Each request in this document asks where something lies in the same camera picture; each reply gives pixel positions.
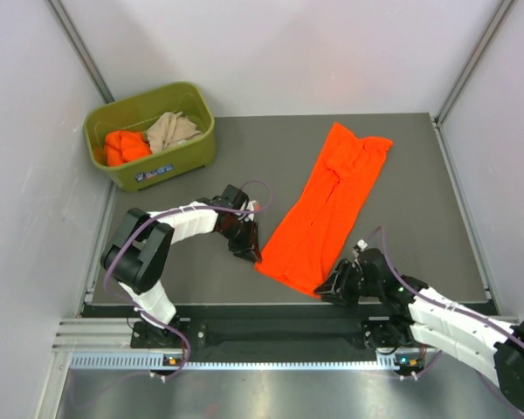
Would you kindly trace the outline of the orange t-shirt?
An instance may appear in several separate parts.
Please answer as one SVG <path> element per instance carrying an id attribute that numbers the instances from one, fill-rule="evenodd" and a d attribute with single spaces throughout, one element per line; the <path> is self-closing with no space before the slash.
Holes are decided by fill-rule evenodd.
<path id="1" fill-rule="evenodd" d="M 359 138 L 335 123 L 300 198 L 279 223 L 254 269 L 315 297 L 353 229 L 393 141 Z"/>

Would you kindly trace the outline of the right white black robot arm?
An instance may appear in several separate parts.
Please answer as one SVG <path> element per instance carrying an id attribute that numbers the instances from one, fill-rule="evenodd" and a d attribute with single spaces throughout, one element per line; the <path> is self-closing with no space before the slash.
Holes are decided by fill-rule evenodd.
<path id="1" fill-rule="evenodd" d="M 346 307 L 358 306 L 362 297 L 378 299 L 389 315 L 376 325 L 363 322 L 366 347 L 435 348 L 488 379 L 524 414 L 524 320 L 513 324 L 462 306 L 400 274 L 376 248 L 356 248 L 354 259 L 342 259 L 314 294 Z"/>

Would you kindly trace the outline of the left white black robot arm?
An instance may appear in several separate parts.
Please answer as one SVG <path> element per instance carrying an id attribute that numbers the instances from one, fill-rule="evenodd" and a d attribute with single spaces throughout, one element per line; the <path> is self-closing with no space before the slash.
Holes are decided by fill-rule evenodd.
<path id="1" fill-rule="evenodd" d="M 150 335 L 162 346 L 180 338 L 174 320 L 176 307 L 161 283 L 172 244 L 217 232 L 228 240 L 236 257 L 251 263 L 261 260 L 258 223 L 259 203 L 247 197 L 236 202 L 221 197 L 203 199 L 166 211 L 131 209 L 103 251 L 101 267 L 129 295 L 143 319 L 151 324 Z"/>

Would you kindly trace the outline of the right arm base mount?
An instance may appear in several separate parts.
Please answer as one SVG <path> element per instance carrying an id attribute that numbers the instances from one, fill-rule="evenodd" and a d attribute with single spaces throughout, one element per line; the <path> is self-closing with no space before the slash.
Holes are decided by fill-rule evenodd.
<path id="1" fill-rule="evenodd" d="M 398 317 L 387 319 L 367 319 L 361 323 L 363 342 L 366 348 L 402 348 L 425 347 L 431 345 L 423 343 L 412 334 L 412 322 Z"/>

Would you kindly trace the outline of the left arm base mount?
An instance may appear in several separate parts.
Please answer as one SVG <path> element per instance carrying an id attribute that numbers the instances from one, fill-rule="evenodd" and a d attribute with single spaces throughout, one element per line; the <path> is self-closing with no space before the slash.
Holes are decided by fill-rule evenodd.
<path id="1" fill-rule="evenodd" d="M 153 326 L 144 319 L 131 323 L 126 320 L 131 330 L 130 346 L 137 349 L 176 349 L 186 348 L 184 340 L 167 328 Z"/>

